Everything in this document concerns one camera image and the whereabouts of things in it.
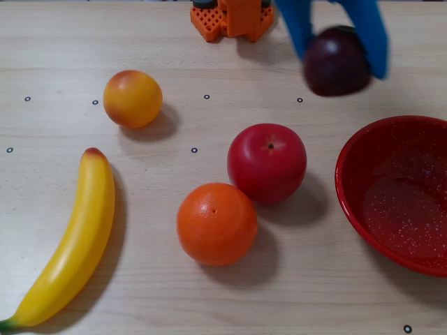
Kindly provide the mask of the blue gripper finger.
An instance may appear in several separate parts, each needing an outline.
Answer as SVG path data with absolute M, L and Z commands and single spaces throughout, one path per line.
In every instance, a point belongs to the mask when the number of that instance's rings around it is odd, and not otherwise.
M 351 19 L 364 47 L 371 72 L 377 79 L 386 78 L 388 70 L 388 35 L 377 1 L 337 1 Z
M 275 3 L 285 21 L 298 58 L 304 59 L 314 37 L 311 22 L 312 1 L 276 0 Z

